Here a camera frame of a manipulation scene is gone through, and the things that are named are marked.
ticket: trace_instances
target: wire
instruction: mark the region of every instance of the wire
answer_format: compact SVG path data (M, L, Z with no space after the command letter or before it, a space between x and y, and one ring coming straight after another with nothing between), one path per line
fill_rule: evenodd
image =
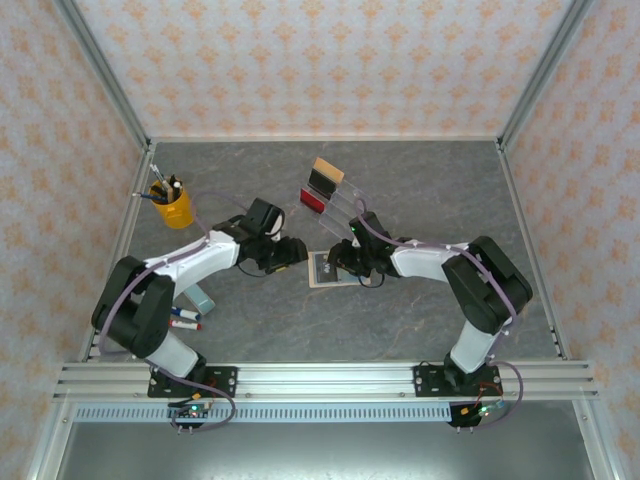
M362 285L364 288L380 288L382 285L384 285L384 279L385 279L385 274L382 274L382 278L380 279L380 283L378 285L374 285L373 287L371 285L366 285L363 281L362 281L362 277L358 276L358 282L360 282L360 285Z
M220 390L218 388L215 387L211 387L209 385L204 385L202 383L196 383L196 382L192 382L191 380L187 380L186 378L182 378L182 377L177 377L176 375L173 375L170 372L167 372L165 369L158 367L157 365L154 365L153 363L149 362L148 360L145 360L145 362L147 362L149 365L151 365L153 368L157 368L158 371L160 373L162 373L163 375L169 377L171 380L174 380L176 382L182 383L183 385L187 385L188 387L194 387L197 388L198 390L206 390L208 392L214 393L216 395L219 395L223 398L225 398L228 402L229 405L231 406L231 411L229 412L229 415L227 415L227 417L224 420L220 420L219 422L216 423L210 423L207 424L205 426L202 426L196 430L191 430L191 432L205 432L207 430L213 430L215 428L220 428L223 425L226 425L227 423L229 423L233 417L236 416L236 413L238 411L238 407L236 406L236 402L233 401L233 398L231 397L231 395L229 395L227 392ZM189 409L189 406L184 406L178 410L176 410L173 415L171 416L171 426L173 428L175 428L176 430L180 431L181 427L180 425L178 425L178 423L176 422L176 418L178 417L178 415L180 415L181 413L184 413L187 411L187 409Z
M266 277L266 276L267 276L267 274L266 274L266 273L265 273L264 275L254 275L253 273L249 273L249 272L247 272L244 268L242 268L242 267L240 266L240 264L236 265L236 267L238 267L238 270L240 270L240 271L241 271L242 273L244 273L245 275L249 275L250 277L253 277L253 278L264 278L264 277Z
M358 208L358 203L362 204L362 212L360 211L360 209ZM516 313L515 308L513 307L513 304L511 303L511 301L509 300L509 297L507 297L507 295L504 293L504 291L502 290L502 287L500 287L500 285L498 284L498 282L496 282L496 280L493 278L493 275L491 274L491 272L489 270L486 269L486 267L484 265L482 265L482 263L480 263L480 261L473 256L471 253L467 252L465 249L460 248L460 247L456 247L455 245L447 245L447 244L428 244L425 242L417 242L417 243L401 243L398 242L396 240L392 240L388 237L385 237L384 235L378 233L375 231L375 229L369 225L364 218L362 218L362 214L365 213L367 211L367 204L365 203L365 201L361 198L356 198L355 199L355 207L356 207L356 215L358 216L358 220L360 221L360 223L362 223L362 225L364 226L364 228L367 229L367 231L373 235L374 237L379 238L380 240L383 240L391 245L395 245L397 247L409 247L409 246L413 246L414 248L420 248L419 246L422 245L422 248L424 247L435 247L435 248L446 248L447 250L453 250L454 252L457 252L461 255L463 255L464 257L466 257L471 263L473 263L475 265L475 267L480 270L480 272L486 277L486 279L489 281L489 283L491 284L491 286L495 289L496 293L498 294L498 296L500 297L500 300L502 300L502 302L504 303L504 305L507 307L507 310L509 310L509 315L511 315L511 321L515 323L516 318L518 316L518 314Z
M244 211L247 211L247 208L244 205L242 205L240 202L235 200L233 197L231 197L229 195L226 195L224 193L217 192L217 191L214 191L214 190L197 192L193 196L193 198L191 199L190 207L191 207L191 212L192 212L193 218L196 220L197 224L200 226L200 228L204 232L204 238L202 239L202 242L199 243L198 245L196 245L191 250L188 250L188 251L183 252L183 253L178 254L178 255L174 255L173 257L170 257L165 261L161 261L161 262L158 262L158 263L156 263L154 265L151 265L146 270L144 270L142 273L140 273L136 278L134 278L133 281L129 285L127 285L127 287L122 291L122 293L120 294L118 299L114 302L113 306L111 307L111 310L109 311L109 314L107 315L107 318L106 318L104 324L102 325L102 328L100 329L100 341L98 342L98 348L99 348L100 353L102 355L105 355L105 354L108 355L110 353L119 353L119 352L109 352L109 351L107 351L107 349L105 347L105 343L106 343L106 339L107 339L107 332L109 331L109 328L111 327L111 324L113 323L113 319L115 318L118 310L120 309L122 304L125 302L125 300L129 298L129 295L131 295L133 290L146 277L148 277L151 273L153 273L155 270L160 268L162 265L168 265L171 262L182 260L184 258L190 257L191 255L195 255L196 253L198 253L201 250L203 250L204 248L206 248L207 245L209 244L209 231L210 231L210 229L203 223L203 221L198 217L198 215L197 215L197 213L195 211L195 200L197 198L203 196L203 195L215 195L217 197L224 198L225 200L230 201L234 205L239 206ZM158 367L157 365L154 365L154 364L152 364L151 362L149 362L147 360L145 360L145 361L149 365L151 365L152 367L157 368L158 371L160 371L163 375L166 375L167 377L173 379L174 381L176 381L178 383L182 383L183 385L187 385L189 387L194 387L194 388L197 388L197 389L200 389L200 390L207 390L209 392L212 392L212 393L215 393L217 395L220 395L221 397L226 398L229 401L229 404L231 405L231 412L229 413L227 418L225 418L224 420L222 420L220 422L217 422L217 423L214 423L214 424L211 424L211 425L207 425L206 427L201 427L201 428L198 429L198 431L212 430L214 428L221 427L222 425L225 425L225 424L229 423L231 421L231 419L235 416L236 410L237 410L236 409L236 404L233 401L233 398L231 398L231 396L228 395L227 393L225 393L222 390L219 390L217 388L210 387L208 385L203 385L203 384L200 384L200 383L192 382L192 381L187 380L185 378L181 378L181 377L175 376L172 373L169 373L166 370ZM177 415L178 414L176 414L176 415L174 415L172 417L171 426L173 426L174 428L179 430L179 426L175 422L175 417Z
M511 415L513 415L513 413L518 409L518 407L522 403L522 397L524 397L524 381L522 380L522 375L520 374L520 371L515 367L515 365L513 365L513 364L511 364L509 362L501 361L501 360L500 361L495 361L495 362L493 362L492 365L489 365L489 366L495 366L495 365L504 365L505 367L509 367L516 374L516 378L518 379L518 398L516 399L516 402L513 404L513 407L510 408L509 411L507 413L505 413L503 416L501 416L497 420L494 420L491 423L487 423L487 424L483 424L483 425L478 425L477 427L473 427L473 430L485 430L487 428L491 428L491 427L493 427L493 426L505 421L507 418L509 418Z
M502 393L502 389L499 385L496 385L495 383L480 382L478 383L478 386L480 387L480 394L476 399L476 403L473 404L473 408L477 407L480 403L480 399L484 396L484 392L487 390L486 387L493 388L501 397L503 397L504 400L504 394Z
M362 204L362 212L358 208L358 204L359 203ZM424 243L424 242L417 242L417 243L413 243L412 244L412 243L401 243L401 242L398 242L396 240L392 240L392 239L390 239L388 237L385 237L384 235L376 232L375 229L371 225L369 225L365 221L365 219L362 217L362 214L367 211L367 204L365 203L365 201L363 199L356 198L354 206L355 206L355 209L356 209L356 215L358 216L358 220L360 221L360 223L362 223L364 228L366 228L367 231L371 235L373 235L374 237L379 238L380 240L383 240L383 241L385 241L385 242L387 242L387 243L389 243L391 245L395 245L395 246L398 246L398 247L409 247L409 246L413 245L414 248L419 248L419 246L422 245L423 248L424 247L442 248L444 246L445 248L447 248L449 250L453 250L454 252L457 252L457 253L463 255L464 257L466 257L471 263L474 264L474 266L476 266L476 268L478 268L478 270L480 270L480 272L489 281L491 286L495 289L496 293L498 294L500 299L503 301L503 303L507 307L507 310L509 310L509 314L511 315L512 324L515 324L516 319L518 317L518 314L516 313L516 310L515 310L513 304L511 303L511 301L509 300L507 295L502 290L502 287L500 287L498 282L496 282L496 280L493 278L493 275L491 274L491 272L489 272L489 270L487 270L485 268L485 266L482 265L482 263L480 263L480 261L475 256L473 256L471 253L467 252L466 250L464 250L464 249L462 249L460 247L456 247L455 245L442 245L442 244L429 245L429 244ZM516 403L514 404L513 408L511 408L505 415L503 415L498 420L496 420L494 422L491 422L489 424L479 425L479 426L475 427L475 430L481 430L481 429L492 427L492 426L494 426L494 425L506 420L507 418L509 418L518 409L518 407L522 403L522 397L524 396L524 381L522 380L522 375L520 374L520 371L514 365L512 365L509 362L492 361L493 357L491 355L491 351L495 349L496 343L497 342L494 342L492 349L487 354L486 365L487 366L504 365L506 367L509 367L511 370L513 370L513 372L516 374L516 378L518 379L518 398L516 399Z

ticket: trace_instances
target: metal extrusion bar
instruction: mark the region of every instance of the metal extrusion bar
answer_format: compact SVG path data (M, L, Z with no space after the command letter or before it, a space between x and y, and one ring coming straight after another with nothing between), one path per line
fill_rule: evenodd
M412 367L418 362L241 363L236 401L251 402L450 402L471 397L416 398ZM583 361L514 361L524 379L525 400L597 398L590 364ZM518 395L508 368L500 370L505 399ZM146 396L149 367L141 363L65 364L54 401L165 402Z
M145 148L145 151L140 157L138 162L138 170L129 187L128 203L125 209L118 235L116 236L116 242L111 252L110 268L107 276L111 273L111 268L116 264L118 260L124 257L131 243L131 237L133 237L133 230L136 225L136 219L138 218L138 210L140 210L141 199L139 197L132 197L133 192L139 192L143 190L143 187L147 181L149 175L149 164L153 160L155 153L155 146L151 145L149 148ZM85 334L84 342L82 343L82 349L78 357L78 361L84 362L93 355L93 351L97 351L97 339L96 331L91 325L87 325L87 333Z
M553 302L551 301L551 296L549 295L549 291L547 289L545 276L543 274L542 267L540 266L540 262L538 261L538 255L536 254L536 249L533 244L531 232L529 231L529 227L527 225L527 219L524 214L524 209L522 208L522 203L520 202L520 197L518 196L518 189L516 188L513 174L511 173L511 167L509 166L507 153L501 150L499 145L496 146L498 150L498 157L500 157L500 164L502 165L502 171L504 172L504 177L507 181L507 187L509 188L509 193L511 194L511 200L513 202L513 208L516 212L516 218L518 219L520 231L522 232L524 245L527 249L529 261L531 262L531 267L533 269L533 276L535 278L536 285L538 285L542 307L544 308L547 321L553 329L553 334L555 334L554 340L557 340L557 345L560 349L560 355L566 360L567 357L570 356L568 348L569 342L567 341L566 335L564 333L564 328L562 327L561 322L558 320L559 317L556 315L555 309L553 307Z
M593 0L574 0L569 6L498 139L502 149L506 150L515 139L592 3Z
M142 126L142 123L140 123L136 112L129 103L129 99L120 86L118 79L111 70L104 53L98 46L98 43L91 33L91 30L89 29L89 26L75 0L54 1L60 10L60 13L75 34L76 39L80 43L80 46L87 57L87 60L102 82L102 85L113 101L114 106L122 116L122 120L126 124L131 136L140 148L145 148L148 145L148 137L144 131L144 127Z
M76 403L52 404L27 474L29 480L58 477L75 416Z
M633 478L621 462L610 421L606 418L606 406L600 402L575 400L573 407L595 479Z

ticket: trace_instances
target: gray floor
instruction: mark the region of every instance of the gray floor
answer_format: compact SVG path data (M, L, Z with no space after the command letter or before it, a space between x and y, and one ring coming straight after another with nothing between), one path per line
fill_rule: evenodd
M494 429L444 423L77 424L58 480L589 480L570 402L525 402Z
M192 194L217 189L246 205L255 197L278 205L287 215L286 234L302 238L312 251L339 241L298 200L317 156L341 168L374 199L372 210L393 236L462 242L489 235L534 283L491 142L165 143L158 145L154 161L165 174L181 177ZM211 225L240 213L213 197L199 202L198 211ZM200 236L195 225L179 231L164 227L144 202L130 253L149 258ZM234 268L201 286L217 307L203 320L202 331L177 334L210 362L440 360L464 322L449 287L424 279L390 278L377 290L311 290L307 266L300 264L264 279ZM500 357L556 355L537 297L514 333L500 346Z

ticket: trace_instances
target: paper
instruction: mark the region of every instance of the paper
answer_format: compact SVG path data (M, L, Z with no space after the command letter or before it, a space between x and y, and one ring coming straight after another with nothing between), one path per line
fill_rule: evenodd
M360 286L358 277L327 263L328 255L329 252L309 252L309 287ZM369 285L371 281L368 278L363 278L362 283Z

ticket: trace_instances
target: blue marker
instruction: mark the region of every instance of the blue marker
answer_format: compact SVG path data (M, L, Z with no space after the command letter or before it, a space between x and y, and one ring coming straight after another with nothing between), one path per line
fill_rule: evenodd
M192 312L190 310L185 310L183 308L171 307L171 314L177 315L181 318L186 318L187 320L194 320L196 322L200 321L201 315L197 312Z

